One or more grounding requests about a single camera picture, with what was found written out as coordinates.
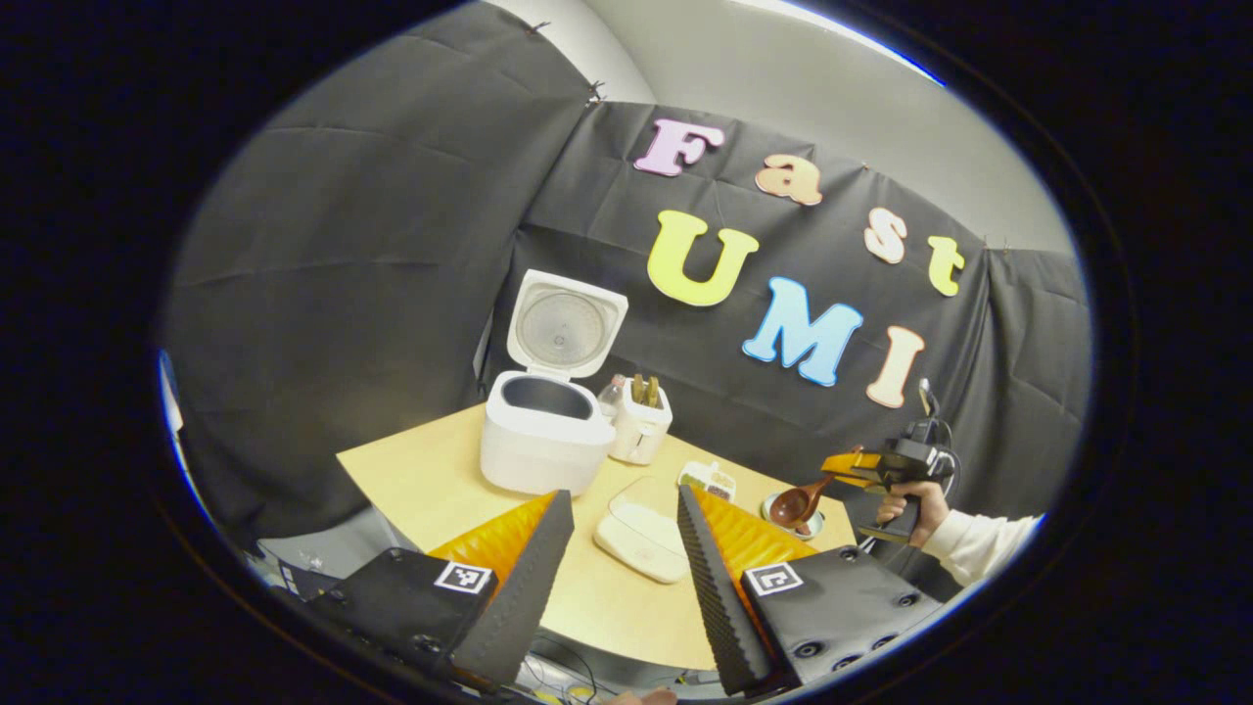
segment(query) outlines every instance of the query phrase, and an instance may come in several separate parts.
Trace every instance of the table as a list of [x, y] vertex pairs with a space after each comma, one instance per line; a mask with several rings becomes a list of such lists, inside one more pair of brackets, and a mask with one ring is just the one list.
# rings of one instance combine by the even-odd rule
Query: table
[[[534, 498], [501, 490], [482, 477], [479, 441], [484, 417], [485, 406], [479, 404], [345, 451], [337, 458], [375, 507], [410, 541], [430, 551]], [[689, 461], [717, 461], [719, 470], [736, 480], [734, 503], [754, 516], [768, 495], [791, 487], [672, 436], [649, 466], [606, 460], [588, 491], [573, 501], [574, 533], [540, 622], [544, 629], [640, 661], [715, 669], [692, 576], [672, 585], [655, 582], [605, 553], [593, 540], [614, 496], [644, 476], [673, 487]], [[829, 551], [855, 543], [843, 505], [823, 497], [818, 507], [826, 525], [809, 545]]]

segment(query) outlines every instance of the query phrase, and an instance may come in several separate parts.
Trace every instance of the black fabric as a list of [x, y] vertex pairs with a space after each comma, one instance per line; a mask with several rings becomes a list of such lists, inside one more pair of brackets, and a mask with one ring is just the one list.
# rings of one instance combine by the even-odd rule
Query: black fabric
[[[647, 152], [658, 118], [720, 128], [725, 143], [673, 178], [638, 170], [632, 160]], [[802, 207], [754, 185], [762, 160], [773, 153], [802, 155], [821, 169], [822, 203]], [[897, 264], [882, 262], [865, 245], [867, 214], [877, 205], [907, 223], [906, 254]], [[722, 252], [718, 229], [739, 229], [761, 242], [727, 299], [694, 307], [650, 282], [647, 263], [663, 209], [709, 224], [685, 263], [693, 279], [712, 274]], [[930, 283], [930, 235], [954, 238], [965, 257], [965, 268], [955, 270], [960, 289], [954, 297]], [[517, 369], [504, 339], [529, 268], [588, 280], [630, 299], [609, 359], [583, 384], [595, 392], [614, 373], [655, 374], [674, 409], [672, 435], [787, 482], [812, 482], [827, 456], [898, 435], [922, 416], [913, 393], [922, 377], [940, 397], [964, 461], [951, 493], [957, 508], [997, 516], [1046, 511], [1079, 438], [1091, 334], [1074, 258], [987, 249], [883, 174], [762, 126], [652, 105], [603, 104], [590, 110], [519, 227], [509, 280], [496, 304], [486, 387], [500, 372]], [[769, 307], [773, 275], [804, 284], [812, 318], [834, 303], [862, 313], [834, 387], [819, 387], [796, 368], [762, 363], [742, 351]], [[895, 411], [866, 396], [883, 366], [890, 324], [926, 341], [905, 406]], [[872, 521], [877, 497], [840, 483], [826, 492], [846, 502], [855, 525]], [[907, 562], [906, 577], [932, 581], [935, 596], [955, 592], [956, 584], [937, 572], [933, 561]]]
[[340, 451], [456, 412], [512, 229], [588, 98], [487, 4], [413, 28], [281, 110], [187, 234], [164, 316], [188, 460], [236, 540], [366, 506]]

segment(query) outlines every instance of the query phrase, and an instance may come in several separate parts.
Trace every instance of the hand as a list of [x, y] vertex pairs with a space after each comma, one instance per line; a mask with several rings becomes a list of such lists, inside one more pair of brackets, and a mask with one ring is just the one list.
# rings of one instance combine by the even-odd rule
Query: hand
[[921, 500], [918, 507], [918, 523], [910, 535], [910, 546], [921, 548], [931, 538], [931, 535], [949, 517], [949, 503], [944, 501], [944, 492], [936, 482], [902, 482], [893, 485], [883, 503], [878, 506], [875, 521], [886, 523], [905, 513], [905, 496], [913, 495]]
[[658, 687], [652, 692], [645, 694], [644, 697], [640, 697], [628, 690], [626, 692], [615, 695], [614, 699], [605, 705], [674, 705], [678, 701], [679, 696], [670, 691], [670, 689]]

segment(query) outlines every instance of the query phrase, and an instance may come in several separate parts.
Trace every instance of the peach letter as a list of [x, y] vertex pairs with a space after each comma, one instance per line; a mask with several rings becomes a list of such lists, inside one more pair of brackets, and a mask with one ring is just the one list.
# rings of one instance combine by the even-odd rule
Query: peach letter
[[678, 175], [683, 172], [679, 167], [679, 154], [683, 160], [694, 164], [704, 154], [705, 143], [718, 147], [725, 139], [722, 130], [713, 126], [693, 125], [678, 120], [662, 118], [654, 123], [657, 135], [648, 152], [635, 159], [635, 168], [642, 172], [652, 172], [662, 175]]
[[888, 409], [900, 409], [905, 404], [905, 378], [910, 377], [913, 358], [926, 343], [918, 333], [901, 326], [887, 326], [887, 338], [892, 342], [887, 347], [883, 371], [875, 384], [866, 388], [866, 397]]
[[931, 286], [945, 296], [957, 294], [957, 282], [952, 280], [952, 268], [966, 265], [966, 258], [957, 253], [957, 240], [951, 237], [928, 237], [927, 244], [935, 248], [931, 253]]
[[757, 188], [774, 195], [787, 195], [802, 205], [822, 203], [818, 193], [818, 167], [792, 154], [771, 154], [764, 169], [757, 172]]
[[905, 220], [887, 208], [871, 208], [870, 227], [866, 228], [866, 249], [883, 259], [888, 264], [895, 264], [905, 257], [905, 243], [901, 242], [908, 233], [905, 230]]
[[695, 282], [683, 273], [683, 262], [692, 250], [692, 243], [709, 229], [704, 220], [679, 210], [662, 210], [657, 214], [662, 223], [653, 250], [648, 255], [648, 278], [662, 293], [693, 306], [713, 306], [730, 294], [739, 278], [739, 269], [749, 252], [757, 252], [757, 238], [738, 229], [722, 228], [722, 254], [709, 280]]

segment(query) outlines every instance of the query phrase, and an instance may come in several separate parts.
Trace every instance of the blue letter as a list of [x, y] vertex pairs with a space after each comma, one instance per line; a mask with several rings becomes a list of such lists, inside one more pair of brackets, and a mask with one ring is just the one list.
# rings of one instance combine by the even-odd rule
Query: blue letter
[[757, 337], [744, 341], [744, 354], [769, 363], [774, 361], [774, 341], [783, 338], [783, 367], [791, 368], [813, 349], [797, 368], [801, 377], [822, 387], [836, 384], [836, 366], [845, 354], [845, 344], [861, 326], [862, 314], [855, 308], [836, 303], [817, 321], [809, 323], [809, 294], [804, 286], [784, 277], [771, 277], [774, 299], [766, 311]]

